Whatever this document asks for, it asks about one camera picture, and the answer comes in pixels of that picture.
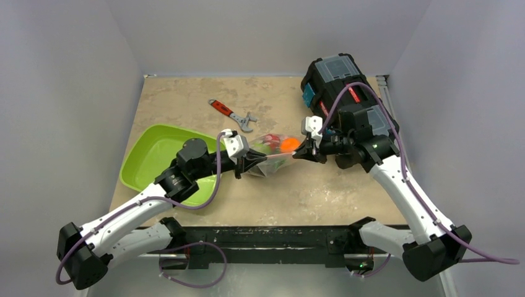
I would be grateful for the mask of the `orange fake tangerine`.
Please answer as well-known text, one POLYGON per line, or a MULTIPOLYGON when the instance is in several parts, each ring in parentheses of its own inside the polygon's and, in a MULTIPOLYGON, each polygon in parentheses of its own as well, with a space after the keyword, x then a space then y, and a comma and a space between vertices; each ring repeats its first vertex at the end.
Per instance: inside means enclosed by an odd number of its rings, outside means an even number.
POLYGON ((300 140, 294 137, 288 137, 281 141, 279 148, 282 153, 291 153, 295 151, 301 143, 300 140))

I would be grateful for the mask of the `clear zip top bag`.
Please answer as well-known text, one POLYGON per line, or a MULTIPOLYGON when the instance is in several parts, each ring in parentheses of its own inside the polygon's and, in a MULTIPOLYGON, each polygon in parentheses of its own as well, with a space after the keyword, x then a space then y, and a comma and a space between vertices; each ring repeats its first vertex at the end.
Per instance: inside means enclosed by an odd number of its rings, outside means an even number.
MULTIPOLYGON (((278 134, 280 136, 280 140, 284 140, 285 138, 292 137, 285 134, 278 134)), ((248 142, 249 147, 253 150, 265 153, 268 155, 268 158, 266 161, 259 163, 249 169, 247 173, 259 176, 259 177, 268 177, 270 175, 273 175, 276 173, 279 169, 282 169, 286 166, 291 165, 295 160, 292 158, 292 152, 291 153, 282 153, 280 151, 280 148, 278 151, 270 152, 269 147, 262 144, 262 136, 259 136, 251 141, 248 142)))

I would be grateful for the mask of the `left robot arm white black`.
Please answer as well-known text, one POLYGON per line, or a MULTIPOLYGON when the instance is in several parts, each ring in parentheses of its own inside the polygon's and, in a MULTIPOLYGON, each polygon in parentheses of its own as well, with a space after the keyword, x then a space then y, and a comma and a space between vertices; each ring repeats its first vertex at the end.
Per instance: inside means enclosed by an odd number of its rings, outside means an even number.
POLYGON ((198 181, 215 177, 214 190, 204 205, 217 195, 221 174, 233 171, 236 178, 269 159, 269 155, 249 147, 246 138, 222 131, 211 153, 200 138, 187 140, 170 166, 135 197, 106 215, 77 226, 70 222, 59 231, 55 273, 58 285, 73 284, 86 289, 100 281, 114 266, 148 252, 190 251, 205 241, 190 242, 174 218, 163 218, 146 229, 140 225, 174 207, 199 190, 198 181))

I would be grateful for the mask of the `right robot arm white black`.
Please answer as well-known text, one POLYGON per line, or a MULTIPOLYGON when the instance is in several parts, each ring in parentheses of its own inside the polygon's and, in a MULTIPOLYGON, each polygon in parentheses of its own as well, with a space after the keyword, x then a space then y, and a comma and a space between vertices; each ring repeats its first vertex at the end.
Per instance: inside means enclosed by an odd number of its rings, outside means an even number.
POLYGON ((361 165, 386 191, 408 228, 397 230, 366 217, 349 226, 349 247, 357 252, 378 248, 398 257, 415 279, 424 282, 460 263, 472 234, 466 226, 456 226, 424 193, 406 167, 392 117, 383 107, 375 106, 374 111, 383 115, 388 134, 375 135, 368 112, 355 106, 340 110, 347 136, 324 139, 328 118, 307 116, 301 123, 305 140, 292 156, 316 163, 325 163, 328 155, 343 156, 350 157, 351 165, 361 165))

